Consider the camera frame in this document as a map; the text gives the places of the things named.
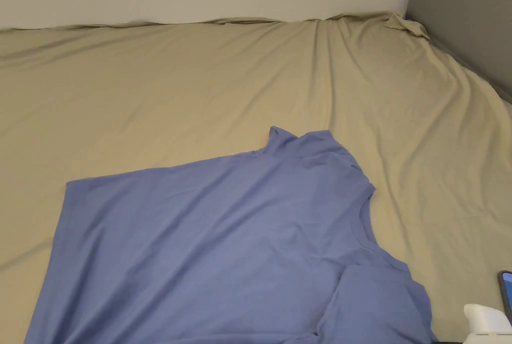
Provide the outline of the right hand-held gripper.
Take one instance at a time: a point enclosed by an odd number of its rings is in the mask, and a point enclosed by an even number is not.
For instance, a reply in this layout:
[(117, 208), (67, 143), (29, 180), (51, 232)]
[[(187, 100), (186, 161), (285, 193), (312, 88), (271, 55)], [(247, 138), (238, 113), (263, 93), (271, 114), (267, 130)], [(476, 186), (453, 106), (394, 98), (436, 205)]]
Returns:
[(480, 304), (466, 304), (463, 308), (468, 321), (469, 335), (465, 344), (510, 344), (512, 326), (506, 315)]

